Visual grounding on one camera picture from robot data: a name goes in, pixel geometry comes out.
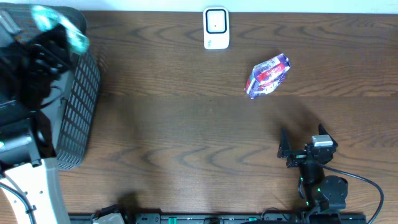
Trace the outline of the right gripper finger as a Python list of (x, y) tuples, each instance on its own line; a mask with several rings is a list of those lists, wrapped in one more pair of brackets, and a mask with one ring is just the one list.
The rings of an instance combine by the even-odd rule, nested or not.
[(292, 150), (289, 142), (289, 137), (285, 128), (281, 128), (280, 143), (277, 151), (278, 158), (287, 158), (290, 156)]
[(326, 129), (324, 128), (324, 126), (322, 124), (318, 125), (318, 134), (319, 135), (328, 135), (328, 132), (326, 131)]

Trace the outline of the purple red snack bag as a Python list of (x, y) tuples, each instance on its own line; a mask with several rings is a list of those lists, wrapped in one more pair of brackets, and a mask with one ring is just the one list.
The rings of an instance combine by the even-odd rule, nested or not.
[(289, 69), (290, 61), (284, 54), (257, 64), (253, 67), (244, 91), (250, 99), (268, 95), (285, 80)]

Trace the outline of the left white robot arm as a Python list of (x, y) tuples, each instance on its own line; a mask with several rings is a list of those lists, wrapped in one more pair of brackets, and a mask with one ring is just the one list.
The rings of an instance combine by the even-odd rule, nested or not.
[(42, 112), (52, 83), (71, 69), (64, 26), (1, 47), (1, 189), (18, 223), (69, 223), (52, 128)]

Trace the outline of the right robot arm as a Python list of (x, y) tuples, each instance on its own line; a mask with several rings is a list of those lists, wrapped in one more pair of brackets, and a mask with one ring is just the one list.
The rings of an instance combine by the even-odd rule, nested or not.
[(324, 166), (333, 159), (338, 143), (327, 133), (323, 125), (318, 126), (318, 134), (302, 150), (294, 150), (290, 145), (286, 129), (281, 129), (277, 157), (286, 160), (288, 168), (298, 168), (300, 172), (299, 194), (308, 206), (320, 212), (335, 212), (346, 208), (348, 182), (336, 175), (325, 175)]

